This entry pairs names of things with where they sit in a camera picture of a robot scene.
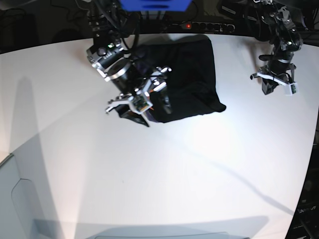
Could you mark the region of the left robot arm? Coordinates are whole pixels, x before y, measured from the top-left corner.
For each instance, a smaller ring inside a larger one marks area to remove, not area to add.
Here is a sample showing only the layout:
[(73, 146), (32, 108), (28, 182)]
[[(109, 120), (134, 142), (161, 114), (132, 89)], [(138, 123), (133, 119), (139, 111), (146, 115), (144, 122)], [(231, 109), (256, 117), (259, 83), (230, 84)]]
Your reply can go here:
[[(256, 13), (258, 33), (253, 32), (249, 22), (249, 7)], [(277, 86), (283, 86), (288, 96), (296, 94), (299, 89), (294, 81), (296, 66), (292, 59), (294, 53), (301, 49), (303, 40), (287, 7), (273, 0), (249, 0), (244, 10), (244, 19), (255, 39), (274, 46), (271, 54), (259, 56), (259, 60), (266, 64), (253, 73), (250, 79), (262, 80), (262, 91), (265, 95), (272, 93)]]

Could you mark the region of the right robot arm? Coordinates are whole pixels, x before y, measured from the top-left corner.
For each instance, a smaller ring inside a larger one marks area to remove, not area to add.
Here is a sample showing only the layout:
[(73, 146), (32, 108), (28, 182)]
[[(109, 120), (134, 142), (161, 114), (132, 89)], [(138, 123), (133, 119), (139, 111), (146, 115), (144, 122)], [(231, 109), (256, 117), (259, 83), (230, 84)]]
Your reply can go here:
[(171, 114), (166, 83), (171, 68), (155, 67), (137, 55), (140, 16), (127, 14), (117, 0), (93, 0), (87, 17), (93, 32), (87, 59), (120, 91), (105, 113), (116, 111), (120, 118), (148, 126), (145, 118), (154, 110), (151, 94), (157, 93), (160, 109)]

